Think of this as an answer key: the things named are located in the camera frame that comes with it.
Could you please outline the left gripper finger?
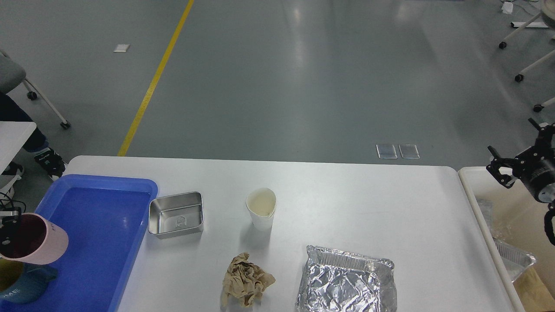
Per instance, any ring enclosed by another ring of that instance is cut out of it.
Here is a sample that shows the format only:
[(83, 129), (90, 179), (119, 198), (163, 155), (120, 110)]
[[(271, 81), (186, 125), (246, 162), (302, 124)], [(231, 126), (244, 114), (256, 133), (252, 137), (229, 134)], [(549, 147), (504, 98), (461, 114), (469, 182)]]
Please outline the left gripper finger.
[(22, 209), (20, 207), (8, 208), (0, 212), (0, 217), (0, 241), (1, 243), (10, 243), (21, 225)]

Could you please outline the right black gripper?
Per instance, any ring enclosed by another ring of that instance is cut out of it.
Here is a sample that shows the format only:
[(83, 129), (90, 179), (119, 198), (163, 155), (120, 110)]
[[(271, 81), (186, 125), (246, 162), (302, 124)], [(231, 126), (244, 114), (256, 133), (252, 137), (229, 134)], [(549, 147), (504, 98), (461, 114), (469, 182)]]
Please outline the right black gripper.
[[(486, 166), (487, 171), (502, 186), (509, 189), (517, 180), (517, 176), (529, 193), (540, 203), (551, 203), (555, 198), (555, 165), (554, 148), (552, 146), (555, 134), (554, 124), (537, 123), (535, 119), (529, 118), (529, 123), (538, 131), (534, 145), (521, 152), (516, 158), (504, 158), (493, 146), (488, 146), (488, 151), (492, 155), (492, 160)], [(518, 166), (519, 172), (514, 176), (502, 174), (501, 168), (512, 169)]]

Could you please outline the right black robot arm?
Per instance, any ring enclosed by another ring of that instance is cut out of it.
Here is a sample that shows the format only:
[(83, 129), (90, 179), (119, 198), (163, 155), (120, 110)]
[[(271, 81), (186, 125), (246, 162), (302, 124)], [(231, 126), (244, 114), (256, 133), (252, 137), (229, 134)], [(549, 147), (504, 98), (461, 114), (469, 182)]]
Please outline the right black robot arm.
[(501, 157), (493, 146), (488, 146), (492, 159), (486, 170), (507, 189), (516, 180), (521, 180), (535, 201), (548, 205), (544, 231), (551, 245), (554, 245), (555, 152), (552, 139), (555, 127), (554, 124), (537, 123), (533, 118), (529, 118), (529, 123), (538, 132), (534, 144), (513, 158)]

